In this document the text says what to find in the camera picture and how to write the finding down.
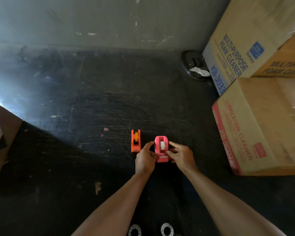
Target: scratched black surface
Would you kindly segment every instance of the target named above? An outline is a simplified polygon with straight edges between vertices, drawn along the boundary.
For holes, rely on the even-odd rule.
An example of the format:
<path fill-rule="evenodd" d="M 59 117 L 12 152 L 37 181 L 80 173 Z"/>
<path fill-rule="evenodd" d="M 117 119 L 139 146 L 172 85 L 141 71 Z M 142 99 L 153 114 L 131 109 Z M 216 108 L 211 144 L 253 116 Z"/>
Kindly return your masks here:
<path fill-rule="evenodd" d="M 131 129 L 143 143 L 166 135 L 190 146 L 204 174 L 295 235 L 295 177 L 231 174 L 211 112 L 217 97 L 175 52 L 6 51 L 0 104 L 26 122 L 0 174 L 0 235 L 70 235 L 133 175 Z M 160 235 L 164 222 L 177 235 L 219 235 L 171 163 L 157 164 L 132 219 L 143 235 Z"/>

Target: crumpled white paper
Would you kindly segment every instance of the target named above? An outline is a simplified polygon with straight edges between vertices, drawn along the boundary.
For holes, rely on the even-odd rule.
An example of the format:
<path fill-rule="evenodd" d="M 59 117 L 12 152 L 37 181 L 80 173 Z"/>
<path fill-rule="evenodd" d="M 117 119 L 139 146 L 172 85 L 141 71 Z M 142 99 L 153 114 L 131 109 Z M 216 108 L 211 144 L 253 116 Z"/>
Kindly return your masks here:
<path fill-rule="evenodd" d="M 202 76 L 205 76 L 205 77 L 210 76 L 210 72 L 200 69 L 199 67 L 194 67 L 190 69 L 190 71 L 197 72 L 198 74 L 201 74 Z"/>

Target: person's left hand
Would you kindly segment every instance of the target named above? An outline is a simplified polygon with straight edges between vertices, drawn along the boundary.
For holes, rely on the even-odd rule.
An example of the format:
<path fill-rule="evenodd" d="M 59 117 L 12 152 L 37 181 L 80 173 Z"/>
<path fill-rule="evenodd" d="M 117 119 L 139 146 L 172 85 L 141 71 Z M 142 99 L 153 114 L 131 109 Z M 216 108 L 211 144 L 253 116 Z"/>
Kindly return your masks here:
<path fill-rule="evenodd" d="M 150 174 L 153 172 L 157 158 L 157 154 L 149 150 L 153 144 L 154 142 L 145 144 L 142 150 L 137 154 L 136 174 L 143 173 L 150 176 Z"/>

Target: forearm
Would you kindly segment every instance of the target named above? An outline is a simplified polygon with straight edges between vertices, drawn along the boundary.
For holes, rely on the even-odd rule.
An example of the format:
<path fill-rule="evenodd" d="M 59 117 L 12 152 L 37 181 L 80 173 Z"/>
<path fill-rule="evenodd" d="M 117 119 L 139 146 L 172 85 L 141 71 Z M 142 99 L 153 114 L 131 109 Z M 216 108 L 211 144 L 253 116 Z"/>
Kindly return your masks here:
<path fill-rule="evenodd" d="M 242 200 L 213 183 L 198 170 L 186 170 L 184 173 L 223 236 L 285 235 Z"/>
<path fill-rule="evenodd" d="M 72 236 L 126 235 L 148 178 L 149 174 L 135 174 L 115 194 L 100 205 Z"/>

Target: white ring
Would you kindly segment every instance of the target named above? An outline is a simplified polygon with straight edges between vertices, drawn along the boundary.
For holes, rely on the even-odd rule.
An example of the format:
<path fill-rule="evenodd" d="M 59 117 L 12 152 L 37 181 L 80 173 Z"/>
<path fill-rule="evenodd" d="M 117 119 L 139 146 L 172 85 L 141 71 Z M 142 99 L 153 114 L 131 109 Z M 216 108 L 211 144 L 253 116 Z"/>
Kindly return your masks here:
<path fill-rule="evenodd" d="M 141 233 L 141 228 L 139 225 L 137 224 L 133 224 L 132 226 L 130 226 L 129 228 L 129 231 L 128 231 L 128 236 L 131 236 L 131 232 L 132 230 L 136 229 L 138 231 L 138 236 L 142 236 L 142 233 Z"/>
<path fill-rule="evenodd" d="M 169 234 L 169 235 L 166 235 L 166 234 L 164 233 L 164 229 L 165 229 L 166 227 L 169 227 L 169 228 L 170 228 L 170 234 Z M 174 229 L 173 229 L 173 227 L 172 227 L 169 223 L 165 223 L 165 224 L 163 224 L 162 227 L 161 227 L 161 233 L 162 233 L 162 236 L 174 236 Z"/>

